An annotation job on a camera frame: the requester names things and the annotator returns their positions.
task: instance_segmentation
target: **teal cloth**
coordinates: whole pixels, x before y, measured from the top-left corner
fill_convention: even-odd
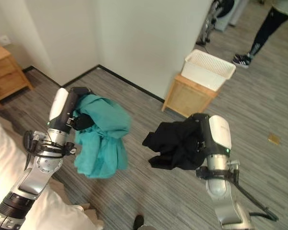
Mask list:
[[[90,115],[95,124],[76,131],[75,142],[82,145],[74,165],[89,178],[109,178],[117,169],[126,169],[127,153],[122,142],[130,129],[131,118],[116,102],[97,95],[80,99],[73,113]]]

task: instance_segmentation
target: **white bedsheet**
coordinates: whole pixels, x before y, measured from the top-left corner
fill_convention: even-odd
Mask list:
[[[25,155],[0,125],[0,203],[25,165]],[[26,216],[21,230],[101,230],[84,214],[81,206],[65,204],[49,186]]]

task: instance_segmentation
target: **black pants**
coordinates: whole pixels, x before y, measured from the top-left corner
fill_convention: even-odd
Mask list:
[[[252,48],[249,51],[250,55],[256,55],[268,40],[269,36],[273,34],[278,29],[278,27],[287,20],[288,15],[283,14],[272,7],[267,17],[265,18],[264,23],[261,25],[259,31],[257,32]]]

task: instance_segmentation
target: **wooden cabinet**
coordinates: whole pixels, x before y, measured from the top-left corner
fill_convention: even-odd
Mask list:
[[[0,100],[24,87],[33,89],[10,52],[0,46]]]
[[[169,108],[189,117],[203,112],[218,93],[219,91],[215,92],[178,74],[164,101],[162,111]]]

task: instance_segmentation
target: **plastic basket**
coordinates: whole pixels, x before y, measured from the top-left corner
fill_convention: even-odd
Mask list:
[[[185,58],[181,75],[216,92],[235,69],[234,64],[195,49]]]

